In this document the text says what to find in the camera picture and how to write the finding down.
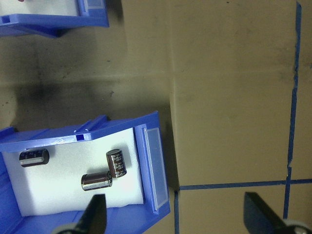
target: blue storage bin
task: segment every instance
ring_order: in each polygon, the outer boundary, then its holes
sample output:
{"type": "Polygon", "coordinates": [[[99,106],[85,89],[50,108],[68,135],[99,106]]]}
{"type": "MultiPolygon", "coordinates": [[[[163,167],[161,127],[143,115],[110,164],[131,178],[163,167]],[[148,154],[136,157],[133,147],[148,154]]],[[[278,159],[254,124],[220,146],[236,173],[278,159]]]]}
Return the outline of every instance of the blue storage bin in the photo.
{"type": "Polygon", "coordinates": [[[59,36],[61,29],[82,26],[109,27],[105,0],[77,0],[80,16],[12,14],[0,16],[0,37],[38,34],[59,36]]]}
{"type": "MultiPolygon", "coordinates": [[[[133,128],[140,163],[144,204],[107,209],[107,234],[140,234],[170,212],[158,113],[147,116],[107,120],[99,116],[83,125],[59,129],[15,132],[0,130],[0,152],[19,152],[36,147],[94,140],[133,128]]],[[[60,225],[77,222],[83,211],[22,217],[3,157],[0,155],[0,233],[49,234],[60,225]]]]}

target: black capacitor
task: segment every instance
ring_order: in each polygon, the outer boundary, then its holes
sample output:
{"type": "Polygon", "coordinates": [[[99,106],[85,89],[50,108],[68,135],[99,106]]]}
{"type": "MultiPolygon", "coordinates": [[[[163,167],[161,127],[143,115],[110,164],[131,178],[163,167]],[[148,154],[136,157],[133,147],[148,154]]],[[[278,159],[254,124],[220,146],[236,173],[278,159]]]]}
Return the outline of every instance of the black capacitor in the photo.
{"type": "Polygon", "coordinates": [[[120,149],[108,151],[106,158],[113,178],[119,178],[127,174],[126,165],[120,149]]]}
{"type": "Polygon", "coordinates": [[[110,171],[85,174],[81,178],[81,187],[84,191],[111,187],[113,179],[110,171]]]}
{"type": "Polygon", "coordinates": [[[47,149],[25,151],[19,155],[19,163],[22,167],[31,167],[36,165],[47,164],[50,160],[49,151],[47,149]]]}

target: brown cardboard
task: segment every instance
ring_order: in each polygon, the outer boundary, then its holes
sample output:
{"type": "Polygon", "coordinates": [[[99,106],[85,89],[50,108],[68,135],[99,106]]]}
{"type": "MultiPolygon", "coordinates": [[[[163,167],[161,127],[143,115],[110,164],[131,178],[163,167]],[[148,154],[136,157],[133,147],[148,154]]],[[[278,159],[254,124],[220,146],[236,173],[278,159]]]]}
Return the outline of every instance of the brown cardboard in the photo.
{"type": "Polygon", "coordinates": [[[257,192],[282,217],[284,186],[180,191],[180,234],[247,234],[243,222],[245,192],[257,192]]]}
{"type": "Polygon", "coordinates": [[[312,228],[312,185],[294,184],[288,208],[288,219],[304,222],[312,228]]]}
{"type": "Polygon", "coordinates": [[[295,2],[228,2],[170,5],[180,185],[287,176],[295,2]]]}
{"type": "Polygon", "coordinates": [[[292,160],[292,178],[312,178],[312,2],[302,6],[301,45],[299,57],[298,96],[292,160]]]}

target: white foam insert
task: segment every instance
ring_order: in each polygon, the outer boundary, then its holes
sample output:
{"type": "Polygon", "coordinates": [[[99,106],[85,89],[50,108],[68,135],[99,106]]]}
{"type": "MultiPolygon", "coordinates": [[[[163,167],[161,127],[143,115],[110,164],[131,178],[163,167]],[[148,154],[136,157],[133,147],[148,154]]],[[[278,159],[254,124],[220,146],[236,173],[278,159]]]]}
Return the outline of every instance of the white foam insert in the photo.
{"type": "Polygon", "coordinates": [[[77,0],[0,0],[0,16],[40,14],[79,16],[77,0]]]}
{"type": "Polygon", "coordinates": [[[45,147],[50,153],[46,165],[21,167],[20,152],[2,152],[22,216],[49,215],[85,210],[94,194],[105,194],[107,208],[143,204],[142,182],[133,129],[93,141],[45,147]],[[106,152],[123,152],[127,174],[113,178],[111,187],[84,191],[81,177],[108,171],[106,152]]]}

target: blue tape line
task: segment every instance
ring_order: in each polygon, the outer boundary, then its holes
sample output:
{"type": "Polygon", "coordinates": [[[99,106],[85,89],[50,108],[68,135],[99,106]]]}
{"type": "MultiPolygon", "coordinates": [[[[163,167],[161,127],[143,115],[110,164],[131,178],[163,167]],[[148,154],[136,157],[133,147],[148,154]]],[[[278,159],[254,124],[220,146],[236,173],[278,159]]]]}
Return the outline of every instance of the blue tape line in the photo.
{"type": "Polygon", "coordinates": [[[291,184],[310,184],[312,179],[292,179],[291,184]]]}
{"type": "Polygon", "coordinates": [[[291,194],[291,177],[292,177],[292,168],[288,167],[288,174],[286,179],[286,186],[285,186],[285,196],[284,196],[284,211],[283,211],[283,218],[286,219],[288,217],[288,206],[289,206],[289,198],[291,194]]]}
{"type": "Polygon", "coordinates": [[[227,183],[227,184],[201,184],[201,185],[182,185],[180,190],[197,190],[197,189],[225,189],[240,187],[256,187],[256,186],[272,186],[285,185],[285,180],[276,181],[259,181],[259,182],[243,182],[243,183],[227,183]]]}
{"type": "Polygon", "coordinates": [[[179,193],[175,191],[175,234],[180,233],[180,226],[179,226],[179,193]]]}
{"type": "Polygon", "coordinates": [[[296,120],[296,109],[297,109],[297,91],[298,91],[298,70],[299,70],[299,54],[300,54],[300,39],[301,39],[301,5],[296,3],[296,51],[295,51],[295,64],[294,64],[294,86],[292,89],[292,107],[291,107],[291,122],[289,130],[289,143],[288,143],[288,163],[287,163],[287,178],[285,186],[285,200],[284,200],[284,213],[283,218],[288,217],[288,206],[291,192],[291,178],[292,178],[292,168],[291,162],[293,160],[293,141],[294,141],[294,131],[295,131],[295,120],[296,120]]]}

